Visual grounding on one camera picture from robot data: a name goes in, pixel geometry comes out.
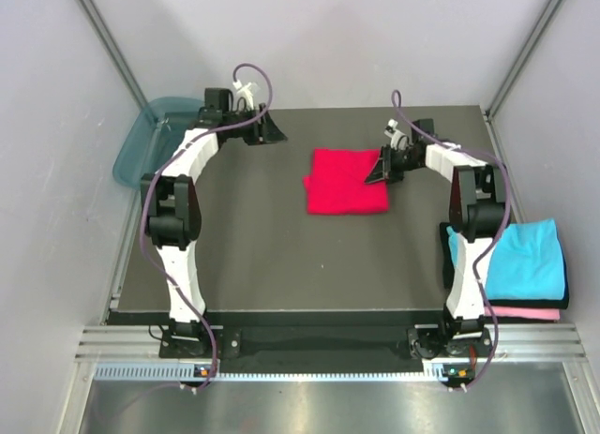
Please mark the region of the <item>red t shirt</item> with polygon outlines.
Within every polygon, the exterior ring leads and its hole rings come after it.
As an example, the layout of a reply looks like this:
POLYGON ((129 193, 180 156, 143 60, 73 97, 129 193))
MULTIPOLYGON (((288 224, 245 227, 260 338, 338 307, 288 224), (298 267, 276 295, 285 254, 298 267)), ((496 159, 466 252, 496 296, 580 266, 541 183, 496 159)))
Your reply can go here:
POLYGON ((374 215, 390 204, 385 183, 367 184, 379 156, 376 149, 316 148, 303 177, 307 213, 312 216, 374 215))

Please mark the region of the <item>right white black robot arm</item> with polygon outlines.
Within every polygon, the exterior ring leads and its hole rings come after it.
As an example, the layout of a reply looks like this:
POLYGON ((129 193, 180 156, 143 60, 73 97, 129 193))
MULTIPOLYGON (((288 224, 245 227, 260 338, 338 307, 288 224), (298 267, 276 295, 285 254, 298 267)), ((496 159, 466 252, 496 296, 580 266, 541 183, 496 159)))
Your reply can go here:
POLYGON ((454 274, 436 328, 415 328, 409 333, 412 353, 426 359, 440 355, 480 356, 491 349, 485 327, 486 280, 491 255, 510 220, 503 171, 459 144, 441 141, 433 122, 413 122, 411 134, 390 120, 384 130, 389 142, 380 150, 365 182, 394 184, 406 172, 428 169, 450 185, 448 208, 450 236, 456 241, 454 274))

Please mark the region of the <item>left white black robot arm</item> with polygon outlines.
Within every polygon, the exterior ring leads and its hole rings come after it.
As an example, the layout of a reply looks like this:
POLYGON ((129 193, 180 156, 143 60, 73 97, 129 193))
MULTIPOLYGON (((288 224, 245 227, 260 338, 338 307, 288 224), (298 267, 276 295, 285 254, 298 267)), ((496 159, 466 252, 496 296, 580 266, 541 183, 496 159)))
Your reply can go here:
POLYGON ((198 283, 196 246, 202 214, 196 183, 229 139, 241 139, 249 146, 286 141, 254 94, 254 83, 236 82, 232 90, 206 89, 198 116, 172 156, 141 179, 141 238, 156 249, 169 286, 169 320, 160 326, 162 358, 206 357, 215 350, 198 283))

